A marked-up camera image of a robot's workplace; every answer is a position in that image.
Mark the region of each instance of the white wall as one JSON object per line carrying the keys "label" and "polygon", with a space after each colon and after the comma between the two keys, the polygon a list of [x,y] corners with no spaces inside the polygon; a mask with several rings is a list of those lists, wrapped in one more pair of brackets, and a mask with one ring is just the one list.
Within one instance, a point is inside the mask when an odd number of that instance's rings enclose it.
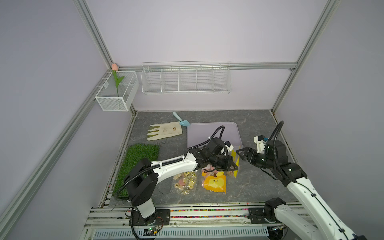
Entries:
{"label": "white wall", "polygon": [[69,0],[2,1],[0,32],[1,214],[106,66]]}
{"label": "white wall", "polygon": [[[106,71],[71,0],[0,2],[0,214]],[[129,113],[95,105],[8,239],[78,239]]]}
{"label": "white wall", "polygon": [[137,91],[139,111],[271,109],[290,71],[288,69],[233,70],[232,91],[214,94],[156,94]]}
{"label": "white wall", "polygon": [[113,60],[296,61],[326,0],[88,0]]}
{"label": "white wall", "polygon": [[382,239],[384,2],[342,1],[277,111],[317,191],[357,234]]}
{"label": "white wall", "polygon": [[130,120],[96,103],[8,240],[77,240],[97,207]]}
{"label": "white wall", "polygon": [[[159,61],[297,61],[326,0],[88,0],[120,66]],[[144,95],[141,111],[270,109],[287,70],[232,71],[228,94]]]}

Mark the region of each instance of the red wire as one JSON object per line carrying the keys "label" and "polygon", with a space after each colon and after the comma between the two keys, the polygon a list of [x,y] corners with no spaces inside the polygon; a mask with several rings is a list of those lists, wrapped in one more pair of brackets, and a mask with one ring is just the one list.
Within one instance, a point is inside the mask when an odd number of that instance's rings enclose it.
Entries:
{"label": "red wire", "polygon": [[160,218],[160,219],[161,219],[161,228],[160,228],[160,230],[162,230],[162,229],[163,229],[163,226],[164,226],[164,220],[163,220],[161,217],[156,217],[156,218]]}

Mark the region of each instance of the green leaf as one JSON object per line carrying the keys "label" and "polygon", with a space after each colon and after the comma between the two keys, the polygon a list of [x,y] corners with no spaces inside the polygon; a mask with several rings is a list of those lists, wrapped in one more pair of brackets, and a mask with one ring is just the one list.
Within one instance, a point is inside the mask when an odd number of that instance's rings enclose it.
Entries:
{"label": "green leaf", "polygon": [[124,76],[118,78],[115,82],[116,82],[116,87],[119,86],[119,84],[121,83],[121,81],[124,79]]}
{"label": "green leaf", "polygon": [[117,82],[117,80],[118,80],[118,75],[116,74],[116,71],[112,71],[112,73],[113,73],[113,76],[115,77],[115,82]]}

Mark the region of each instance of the cartoon face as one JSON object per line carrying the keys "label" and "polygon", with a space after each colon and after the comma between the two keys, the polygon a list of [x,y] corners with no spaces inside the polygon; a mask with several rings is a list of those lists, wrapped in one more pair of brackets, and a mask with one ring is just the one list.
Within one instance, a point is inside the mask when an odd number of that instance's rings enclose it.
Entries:
{"label": "cartoon face", "polygon": [[226,179],[225,175],[218,177],[209,176],[204,180],[204,188],[214,192],[226,191]]}

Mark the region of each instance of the blue garden trowel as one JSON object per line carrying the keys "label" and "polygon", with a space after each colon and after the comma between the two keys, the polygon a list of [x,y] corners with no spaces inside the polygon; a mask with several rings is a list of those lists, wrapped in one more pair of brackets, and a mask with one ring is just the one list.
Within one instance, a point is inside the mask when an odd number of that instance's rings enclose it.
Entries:
{"label": "blue garden trowel", "polygon": [[181,126],[188,127],[191,125],[187,120],[184,120],[184,121],[181,120],[181,118],[178,116],[178,114],[176,112],[173,112],[172,114],[180,121],[179,124]]}

